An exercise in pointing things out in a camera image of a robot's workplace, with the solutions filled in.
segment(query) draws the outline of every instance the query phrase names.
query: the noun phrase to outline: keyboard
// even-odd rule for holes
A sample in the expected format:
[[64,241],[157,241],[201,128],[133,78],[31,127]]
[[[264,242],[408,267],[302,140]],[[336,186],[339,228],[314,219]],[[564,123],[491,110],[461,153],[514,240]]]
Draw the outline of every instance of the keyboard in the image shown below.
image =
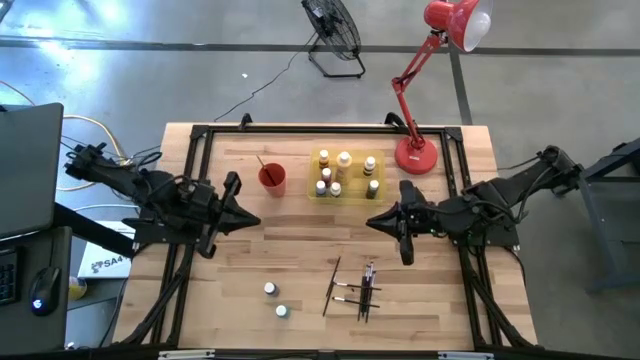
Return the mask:
[[18,301],[18,252],[15,248],[0,250],[0,305]]

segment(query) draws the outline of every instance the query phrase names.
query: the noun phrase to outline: red desk lamp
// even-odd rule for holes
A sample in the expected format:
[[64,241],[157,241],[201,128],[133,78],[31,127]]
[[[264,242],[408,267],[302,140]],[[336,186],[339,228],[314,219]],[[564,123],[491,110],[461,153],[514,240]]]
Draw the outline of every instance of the red desk lamp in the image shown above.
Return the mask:
[[418,132],[415,120],[411,117],[404,99],[405,90],[431,54],[442,44],[446,44],[448,39],[463,51],[473,50],[489,31],[492,7],[493,0],[461,0],[457,4],[436,0],[427,5],[424,10],[424,21],[434,30],[431,31],[431,35],[427,37],[402,76],[391,81],[410,134],[396,148],[396,163],[402,170],[415,175],[425,174],[438,160],[435,146]]

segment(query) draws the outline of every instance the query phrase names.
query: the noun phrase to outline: yellow tray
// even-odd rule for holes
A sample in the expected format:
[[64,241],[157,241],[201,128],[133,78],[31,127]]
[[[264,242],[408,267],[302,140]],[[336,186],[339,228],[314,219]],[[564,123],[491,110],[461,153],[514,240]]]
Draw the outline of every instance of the yellow tray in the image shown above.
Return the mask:
[[[322,180],[319,158],[320,150],[329,151],[329,168],[331,168],[331,181],[335,181],[336,170],[338,168],[336,158],[343,151],[348,152],[353,159],[349,167],[349,181],[341,184],[342,191],[339,197],[333,197],[329,194],[325,196],[316,196],[316,183]],[[364,161],[367,157],[376,158],[376,167],[373,169],[371,176],[364,175]],[[387,184],[384,180],[384,152],[381,150],[362,150],[362,149],[336,149],[336,148],[314,148],[311,153],[311,164],[309,165],[309,183],[307,184],[307,195],[309,199],[319,204],[338,204],[338,205],[379,205],[384,201],[387,191]],[[366,193],[371,180],[378,180],[380,187],[374,199],[367,199]]]

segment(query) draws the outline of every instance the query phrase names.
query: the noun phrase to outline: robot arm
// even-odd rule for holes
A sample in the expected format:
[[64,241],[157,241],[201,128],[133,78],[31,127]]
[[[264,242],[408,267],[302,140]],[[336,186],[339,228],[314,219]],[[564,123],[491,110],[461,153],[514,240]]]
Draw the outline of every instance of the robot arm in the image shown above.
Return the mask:
[[[577,188],[581,167],[564,151],[548,146],[538,152],[538,161],[510,178],[482,181],[462,191],[462,195],[437,205],[427,201],[411,183],[400,182],[400,203],[389,211],[367,220],[367,226],[395,237],[400,243],[404,265],[413,264],[412,237],[432,234],[450,236],[459,245],[486,245],[487,234],[496,238],[493,245],[517,245],[513,228],[526,216],[524,204],[542,189],[565,192]],[[521,203],[514,215],[511,207]]]
[[[227,174],[225,191],[220,198],[208,183],[140,168],[158,160],[161,153],[145,158],[147,160],[138,165],[121,165],[102,156],[105,146],[105,143],[97,147],[76,146],[74,152],[68,154],[71,160],[65,164],[66,173],[76,179],[105,184],[153,214],[152,218],[123,220],[136,230],[145,230],[141,242],[184,243],[187,238],[199,242],[198,252],[211,258],[215,252],[213,240],[218,232],[228,234],[260,224],[259,218],[235,200],[242,186],[237,173]],[[199,241],[204,227],[208,227],[208,238]]]

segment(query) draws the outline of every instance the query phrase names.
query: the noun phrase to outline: red cup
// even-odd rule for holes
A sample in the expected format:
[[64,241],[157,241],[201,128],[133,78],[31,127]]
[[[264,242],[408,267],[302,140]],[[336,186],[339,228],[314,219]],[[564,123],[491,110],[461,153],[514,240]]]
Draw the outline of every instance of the red cup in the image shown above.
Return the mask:
[[266,164],[258,172],[258,180],[269,195],[283,197],[287,185],[287,172],[279,164]]

